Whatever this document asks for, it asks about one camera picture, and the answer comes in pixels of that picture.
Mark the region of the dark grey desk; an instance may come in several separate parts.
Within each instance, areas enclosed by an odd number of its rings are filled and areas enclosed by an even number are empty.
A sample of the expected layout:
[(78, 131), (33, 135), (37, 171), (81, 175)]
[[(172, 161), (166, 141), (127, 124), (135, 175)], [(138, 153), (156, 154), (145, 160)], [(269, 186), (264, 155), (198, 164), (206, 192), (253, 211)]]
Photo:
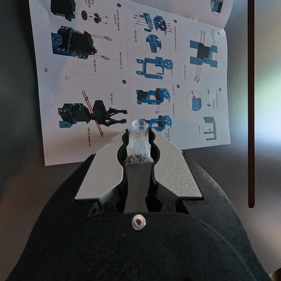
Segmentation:
[[(225, 26), (231, 144), (189, 154), (224, 190), (267, 272), (280, 268), (280, 1), (255, 1), (255, 207), (248, 208), (247, 1)], [(55, 190), (80, 166), (44, 165), (28, 1), (1, 1), (1, 280)]]

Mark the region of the small clear screw bag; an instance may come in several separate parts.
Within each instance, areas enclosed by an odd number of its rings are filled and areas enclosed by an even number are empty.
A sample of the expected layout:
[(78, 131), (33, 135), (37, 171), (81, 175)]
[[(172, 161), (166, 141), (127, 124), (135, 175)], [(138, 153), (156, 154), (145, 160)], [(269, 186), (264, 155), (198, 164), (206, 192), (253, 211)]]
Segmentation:
[(149, 124), (143, 119), (135, 120), (128, 128), (128, 132), (126, 166), (154, 162), (150, 156)]

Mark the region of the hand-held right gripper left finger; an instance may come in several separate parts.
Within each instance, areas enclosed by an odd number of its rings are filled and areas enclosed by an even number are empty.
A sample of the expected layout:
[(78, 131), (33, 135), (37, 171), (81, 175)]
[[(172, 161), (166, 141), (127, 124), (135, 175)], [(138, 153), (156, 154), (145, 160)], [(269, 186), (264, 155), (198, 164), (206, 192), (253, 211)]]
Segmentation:
[(78, 201), (117, 201), (117, 186), (123, 180), (123, 167), (118, 160), (118, 151), (124, 144), (122, 131), (95, 155), (75, 196)]

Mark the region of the white assembly instruction booklet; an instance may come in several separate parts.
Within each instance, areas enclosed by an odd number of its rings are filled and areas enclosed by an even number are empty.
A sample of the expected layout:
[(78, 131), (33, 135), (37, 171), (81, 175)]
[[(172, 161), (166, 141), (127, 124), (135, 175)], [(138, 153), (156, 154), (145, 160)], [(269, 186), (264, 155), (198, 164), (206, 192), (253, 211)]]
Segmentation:
[(29, 1), (46, 166), (84, 161), (132, 121), (179, 149), (230, 144), (234, 1)]

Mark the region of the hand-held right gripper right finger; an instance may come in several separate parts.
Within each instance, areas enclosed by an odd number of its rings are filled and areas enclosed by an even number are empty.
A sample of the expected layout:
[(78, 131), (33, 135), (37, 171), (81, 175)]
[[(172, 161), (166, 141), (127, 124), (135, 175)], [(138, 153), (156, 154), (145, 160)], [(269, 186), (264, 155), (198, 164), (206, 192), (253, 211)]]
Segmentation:
[(148, 195), (157, 199), (202, 199), (202, 194), (186, 163), (182, 151), (149, 129), (151, 169)]

